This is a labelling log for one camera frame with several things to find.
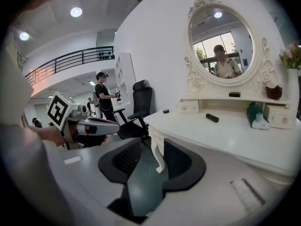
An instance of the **drawer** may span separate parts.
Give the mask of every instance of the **drawer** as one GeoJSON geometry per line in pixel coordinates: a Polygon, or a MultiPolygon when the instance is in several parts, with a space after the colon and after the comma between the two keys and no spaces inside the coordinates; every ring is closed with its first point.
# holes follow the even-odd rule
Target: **drawer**
{"type": "Polygon", "coordinates": [[[193,101],[179,101],[175,107],[177,112],[197,114],[198,113],[198,100],[193,101]]]}
{"type": "Polygon", "coordinates": [[[281,129],[294,128],[295,117],[284,106],[266,105],[264,115],[268,118],[271,127],[281,129]]]}

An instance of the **black metal railing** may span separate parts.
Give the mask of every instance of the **black metal railing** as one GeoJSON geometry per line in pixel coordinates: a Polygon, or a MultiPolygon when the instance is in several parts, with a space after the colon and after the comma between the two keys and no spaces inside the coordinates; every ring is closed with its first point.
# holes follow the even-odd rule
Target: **black metal railing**
{"type": "Polygon", "coordinates": [[[60,71],[90,62],[108,59],[115,59],[113,46],[87,48],[50,60],[25,75],[25,78],[31,85],[34,85],[60,71]]]}

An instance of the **man with backpack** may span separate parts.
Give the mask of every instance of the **man with backpack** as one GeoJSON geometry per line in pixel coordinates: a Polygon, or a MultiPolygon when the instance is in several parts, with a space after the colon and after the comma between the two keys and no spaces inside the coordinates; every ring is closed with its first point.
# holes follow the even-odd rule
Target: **man with backpack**
{"type": "Polygon", "coordinates": [[[217,63],[214,67],[214,75],[224,79],[232,79],[240,76],[241,70],[235,60],[226,58],[224,47],[219,44],[213,49],[217,63]]]}
{"type": "Polygon", "coordinates": [[[112,113],[113,104],[111,99],[117,98],[119,94],[109,95],[107,88],[103,85],[103,83],[106,82],[107,77],[108,75],[103,72],[99,72],[96,75],[97,84],[95,85],[95,91],[93,92],[93,103],[95,105],[97,118],[101,118],[101,112],[103,112],[107,120],[116,122],[112,113]]]}

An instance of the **ornate mirror frame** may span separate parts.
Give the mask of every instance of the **ornate mirror frame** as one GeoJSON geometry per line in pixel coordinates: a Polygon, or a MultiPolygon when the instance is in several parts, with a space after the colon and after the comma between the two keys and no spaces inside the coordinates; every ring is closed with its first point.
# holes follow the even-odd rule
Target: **ornate mirror frame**
{"type": "MultiPolygon", "coordinates": [[[[184,42],[187,48],[185,57],[186,65],[189,67],[187,86],[190,92],[198,93],[203,89],[213,87],[236,87],[235,91],[243,90],[246,87],[254,90],[262,90],[263,85],[269,82],[277,84],[276,73],[272,63],[269,61],[269,49],[267,39],[260,38],[258,33],[253,29],[253,21],[248,18],[247,14],[240,15],[229,5],[219,0],[196,0],[193,7],[189,9],[188,19],[185,26],[184,42]],[[192,45],[192,21],[195,16],[207,8],[222,8],[234,14],[247,28],[253,43],[252,61],[245,73],[234,79],[222,79],[212,74],[201,65],[198,61],[192,45]]],[[[262,91],[258,91],[258,96],[263,96],[262,91]]]]}

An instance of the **chair armrest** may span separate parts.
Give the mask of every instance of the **chair armrest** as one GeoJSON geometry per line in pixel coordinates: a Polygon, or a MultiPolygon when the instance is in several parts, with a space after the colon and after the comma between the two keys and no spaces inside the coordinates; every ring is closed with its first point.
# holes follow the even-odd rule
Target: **chair armrest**
{"type": "Polygon", "coordinates": [[[122,109],[119,109],[119,110],[113,111],[113,112],[112,112],[112,114],[119,113],[119,112],[122,112],[122,111],[124,111],[124,110],[125,110],[125,108],[122,108],[122,109]]]}
{"type": "Polygon", "coordinates": [[[127,118],[129,120],[137,119],[138,117],[143,116],[145,113],[146,113],[145,111],[140,111],[140,112],[137,112],[135,114],[132,114],[132,115],[128,116],[127,118]]]}

